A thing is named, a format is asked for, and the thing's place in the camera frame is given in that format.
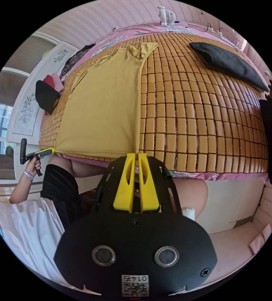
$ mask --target person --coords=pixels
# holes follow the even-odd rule
[[[17,258],[29,268],[56,283],[79,290],[64,280],[53,257],[66,228],[86,214],[75,178],[102,175],[105,168],[52,155],[46,166],[40,199],[27,200],[37,169],[41,169],[41,162],[33,158],[13,190],[9,203],[0,202],[0,234]],[[181,208],[191,209],[196,219],[207,202],[205,181],[173,180]],[[86,288],[83,291],[97,294]]]

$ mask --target handheld device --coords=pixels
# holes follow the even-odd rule
[[[21,140],[21,149],[20,149],[20,164],[22,165],[25,164],[25,162],[31,160],[33,157],[36,157],[37,160],[39,160],[55,152],[55,148],[46,148],[44,150],[39,150],[26,155],[26,146],[27,146],[27,139],[23,138]],[[36,170],[36,173],[38,174],[39,177],[43,175],[39,169]]]

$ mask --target bamboo sleeping mat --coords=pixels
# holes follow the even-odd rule
[[[76,73],[119,47],[138,46],[142,42],[157,42],[159,47],[142,69],[139,152],[155,156],[174,171],[267,172],[267,140],[258,102],[264,93],[241,80],[205,68],[189,43],[214,44],[252,63],[226,44],[193,34],[141,36],[105,49],[84,62],[66,78],[58,106],[46,117],[40,148],[54,147]],[[83,130],[82,121],[78,130]]]

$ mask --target pink bedsheet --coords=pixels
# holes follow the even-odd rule
[[[94,47],[92,47],[84,56],[81,58],[74,67],[62,77],[62,80],[66,78],[73,70],[75,70],[78,66],[80,66],[83,62],[85,62],[90,57],[98,54],[99,52],[107,49],[117,43],[146,35],[146,34],[153,34],[153,33],[160,33],[160,32],[176,32],[176,33],[188,33],[188,34],[197,34],[202,37],[207,37],[210,39],[218,40],[219,42],[228,44],[230,46],[234,46],[232,42],[227,40],[226,38],[220,38],[215,36],[210,32],[202,32],[201,30],[191,27],[191,25],[187,22],[180,22],[178,24],[168,25],[168,26],[161,26],[159,23],[152,23],[152,24],[144,24],[144,25],[136,25],[128,28],[123,28],[114,31],[108,37],[102,38],[99,40]],[[263,78],[261,73],[256,70],[260,77]],[[63,158],[71,159],[74,161],[85,162],[97,166],[107,167],[109,163],[91,159],[84,159],[84,158],[76,158],[67,156],[64,154],[57,154]],[[177,171],[170,171],[173,177],[184,177],[184,178],[195,178],[195,179],[202,179],[202,180],[243,180],[249,178],[256,178],[262,177],[265,181],[267,179],[267,173],[215,173],[215,172],[177,172]]]

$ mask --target white shirt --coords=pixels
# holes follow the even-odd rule
[[[42,276],[79,290],[65,281],[53,260],[64,231],[49,199],[27,200],[20,204],[0,202],[0,234],[17,258]]]

